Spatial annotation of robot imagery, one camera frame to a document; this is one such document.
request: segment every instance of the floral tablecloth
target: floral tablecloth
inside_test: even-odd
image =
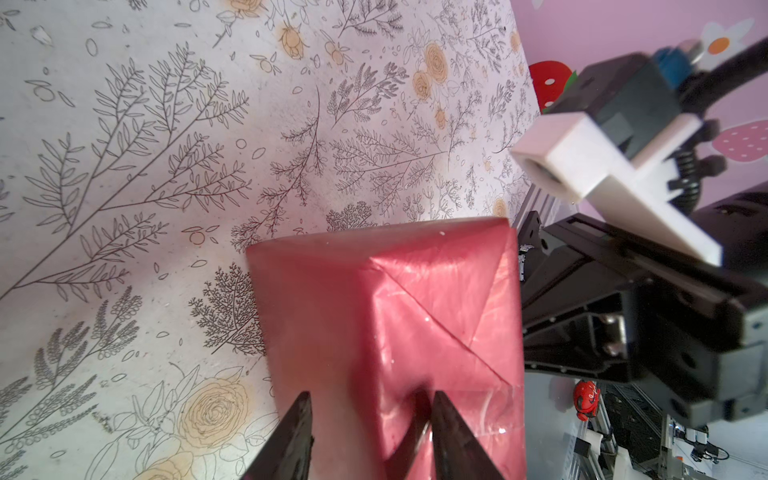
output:
[[[2,480],[236,478],[277,422],[247,246],[530,187],[502,0],[5,0],[0,58]]]

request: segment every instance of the red wrapped box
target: red wrapped box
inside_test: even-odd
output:
[[[525,478],[518,245],[506,219],[285,237],[247,256],[280,414],[312,394],[311,478],[384,479],[419,388],[444,390],[504,477]],[[408,478],[433,472],[423,442]]]

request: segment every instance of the pink wall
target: pink wall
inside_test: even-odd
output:
[[[753,19],[741,43],[768,36],[766,0],[511,0],[529,64],[556,60],[571,69],[632,51],[652,53],[659,47],[701,38],[704,26],[716,22],[726,30]],[[714,105],[709,118],[723,130],[768,120],[768,74]],[[718,153],[711,146],[701,155]],[[742,163],[706,179],[700,206],[768,180],[768,157]]]

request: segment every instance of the pink strawberry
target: pink strawberry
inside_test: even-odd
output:
[[[768,154],[768,120],[729,128],[715,138],[712,147],[733,161],[759,160]]]

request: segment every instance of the red helmet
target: red helmet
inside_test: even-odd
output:
[[[586,422],[595,416],[600,400],[600,390],[594,382],[581,380],[574,388],[574,406],[577,417]]]

